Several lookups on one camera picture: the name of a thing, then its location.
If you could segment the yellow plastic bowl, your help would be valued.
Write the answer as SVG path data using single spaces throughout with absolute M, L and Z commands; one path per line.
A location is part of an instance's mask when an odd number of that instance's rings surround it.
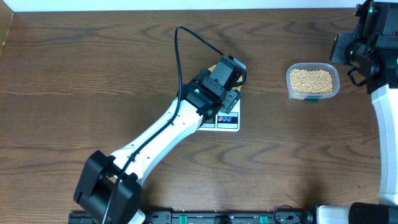
M 208 68 L 208 70 L 209 70 L 210 72 L 212 72 L 212 71 L 215 69 L 215 67 L 216 67 L 216 65 L 213 65 L 213 66 L 211 66 L 210 68 Z M 240 76 L 240 78 L 238 79 L 238 82 L 242 82 L 242 81 L 243 81 L 243 77 Z M 242 86 L 242 84 L 239 84 L 238 86 L 233 87 L 233 90 L 238 90 L 238 91 L 240 91 L 240 90 L 241 90 L 241 86 Z

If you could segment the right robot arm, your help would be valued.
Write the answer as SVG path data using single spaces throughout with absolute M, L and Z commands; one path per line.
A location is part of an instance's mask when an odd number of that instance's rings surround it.
M 381 150 L 378 203 L 314 205 L 302 223 L 397 223 L 397 3 L 366 0 L 354 15 L 357 26 L 336 36 L 330 60 L 351 66 L 352 84 L 371 95 Z

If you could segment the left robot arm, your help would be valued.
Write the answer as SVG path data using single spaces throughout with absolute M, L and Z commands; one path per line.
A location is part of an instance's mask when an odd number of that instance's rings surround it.
M 167 111 L 135 140 L 109 156 L 96 151 L 86 160 L 74 201 L 95 223 L 144 223 L 140 206 L 146 178 L 180 141 L 218 113 L 233 110 L 246 77 L 246 66 L 232 56 L 203 69 L 180 87 Z

